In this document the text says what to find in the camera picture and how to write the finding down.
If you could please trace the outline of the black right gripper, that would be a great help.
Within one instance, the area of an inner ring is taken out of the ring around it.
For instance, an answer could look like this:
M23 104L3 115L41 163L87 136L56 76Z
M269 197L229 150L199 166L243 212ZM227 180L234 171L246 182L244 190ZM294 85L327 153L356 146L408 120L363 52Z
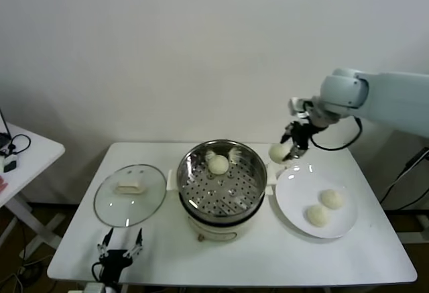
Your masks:
M309 140L314 134L317 134L317 127L313 124L301 124L298 121L289 123L285 127L285 131L280 139L280 143L286 143L290 138L292 138L293 146L283 157L283 162L301 158L307 152Z

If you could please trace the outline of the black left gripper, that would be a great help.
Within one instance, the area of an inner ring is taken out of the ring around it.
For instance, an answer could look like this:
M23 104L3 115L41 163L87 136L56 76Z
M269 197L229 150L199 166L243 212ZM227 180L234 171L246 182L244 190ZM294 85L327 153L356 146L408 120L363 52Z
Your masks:
M140 229L135 244L131 249L110 249L107 247L111 240L113 229L103 237L101 243L97 245L99 262L101 264L100 281L102 283L118 283L121 273L133 263L133 258L143 249L143 229Z

